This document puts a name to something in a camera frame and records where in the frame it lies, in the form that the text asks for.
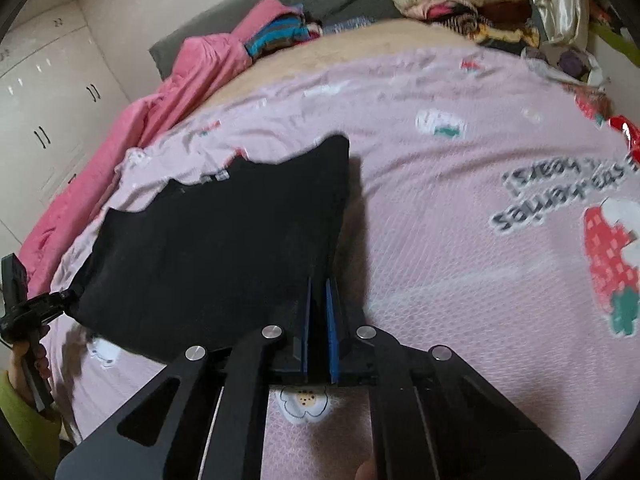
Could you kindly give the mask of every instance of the black cabinet handle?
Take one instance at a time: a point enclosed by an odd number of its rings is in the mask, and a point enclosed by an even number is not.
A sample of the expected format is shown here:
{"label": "black cabinet handle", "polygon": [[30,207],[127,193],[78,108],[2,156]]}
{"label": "black cabinet handle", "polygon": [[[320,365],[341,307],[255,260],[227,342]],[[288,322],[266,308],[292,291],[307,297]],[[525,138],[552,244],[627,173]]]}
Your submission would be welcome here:
{"label": "black cabinet handle", "polygon": [[38,137],[38,140],[40,141],[40,143],[42,144],[42,147],[46,150],[47,149],[47,145],[43,142],[43,140],[40,138],[40,136],[38,135],[37,131],[34,130],[33,134]]}
{"label": "black cabinet handle", "polygon": [[45,133],[44,129],[42,128],[42,126],[38,126],[40,131],[42,132],[42,134],[44,135],[44,138],[47,139],[47,143],[51,144],[51,141],[49,140],[49,136]]}

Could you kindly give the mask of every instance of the pink bedsheet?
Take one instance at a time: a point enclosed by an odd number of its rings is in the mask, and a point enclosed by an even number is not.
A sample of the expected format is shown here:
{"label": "pink bedsheet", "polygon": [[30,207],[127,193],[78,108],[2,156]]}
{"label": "pink bedsheet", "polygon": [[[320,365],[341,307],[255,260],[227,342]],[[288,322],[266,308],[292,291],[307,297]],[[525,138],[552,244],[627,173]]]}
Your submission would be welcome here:
{"label": "pink bedsheet", "polygon": [[[631,306],[639,295],[640,171],[619,132],[519,57],[429,48],[258,89],[132,150],[108,205],[135,214],[168,179],[202,182],[237,148],[280,162],[334,131],[352,170],[334,261],[343,303],[404,345],[453,348],[587,478],[640,398],[638,313],[620,308],[622,290]],[[105,215],[62,257],[56,290]],[[78,440],[161,369],[86,333],[61,316],[43,339]],[[296,391],[270,396],[261,480],[354,480],[371,452],[366,391],[321,386],[327,404],[305,406]],[[286,406],[309,417],[294,423]]]}
{"label": "pink bedsheet", "polygon": [[62,254],[110,196],[114,168],[128,148],[144,148],[169,130],[221,86],[244,72],[252,60],[243,43],[282,14],[299,13],[278,0],[260,0],[231,34],[187,38],[171,76],[155,94],[130,104],[84,170],[49,205],[20,249],[29,296],[48,292]]}

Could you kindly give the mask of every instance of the strawberry print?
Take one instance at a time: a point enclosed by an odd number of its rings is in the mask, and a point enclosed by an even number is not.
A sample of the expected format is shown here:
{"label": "strawberry print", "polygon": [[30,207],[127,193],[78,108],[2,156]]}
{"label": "strawberry print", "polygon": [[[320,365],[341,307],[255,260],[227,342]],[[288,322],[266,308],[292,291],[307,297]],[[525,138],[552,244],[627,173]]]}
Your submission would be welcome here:
{"label": "strawberry print", "polygon": [[465,72],[481,72],[484,70],[484,66],[476,63],[472,56],[465,57],[460,63],[460,68]]}
{"label": "strawberry print", "polygon": [[584,246],[598,306],[615,334],[632,335],[638,317],[640,204],[606,199],[584,213]]}

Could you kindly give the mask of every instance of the cabinet door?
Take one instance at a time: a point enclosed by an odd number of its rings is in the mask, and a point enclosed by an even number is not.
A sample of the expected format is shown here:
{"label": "cabinet door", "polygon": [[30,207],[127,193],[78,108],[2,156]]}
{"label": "cabinet door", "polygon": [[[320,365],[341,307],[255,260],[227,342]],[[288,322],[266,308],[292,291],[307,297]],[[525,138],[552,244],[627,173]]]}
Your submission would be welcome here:
{"label": "cabinet door", "polygon": [[0,221],[23,241],[128,104],[86,27],[0,78]]}
{"label": "cabinet door", "polygon": [[56,161],[56,175],[42,189],[42,201],[49,203],[84,168],[129,102],[87,27],[32,57],[47,89],[40,95],[36,130],[46,137],[47,154]]}
{"label": "cabinet door", "polygon": [[40,191],[56,174],[47,145],[34,133],[37,73],[23,62],[0,78],[0,220],[20,241],[44,212]]}

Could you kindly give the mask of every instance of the black cloth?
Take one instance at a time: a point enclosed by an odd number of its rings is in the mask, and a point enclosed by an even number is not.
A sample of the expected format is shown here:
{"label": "black cloth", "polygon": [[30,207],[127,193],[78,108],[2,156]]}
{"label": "black cloth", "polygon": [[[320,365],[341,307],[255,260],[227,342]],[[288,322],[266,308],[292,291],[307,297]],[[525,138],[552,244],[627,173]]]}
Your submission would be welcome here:
{"label": "black cloth", "polygon": [[316,301],[323,296],[348,161],[349,141],[332,135],[280,164],[235,158],[226,180],[171,180],[143,211],[108,211],[69,314],[164,362],[268,324],[291,328],[309,277]]}
{"label": "black cloth", "polygon": [[524,40],[520,40],[517,43],[511,43],[510,41],[494,40],[493,38],[484,40],[481,45],[487,48],[494,48],[495,50],[508,52],[515,56],[519,56],[522,53],[522,49],[529,46]]}

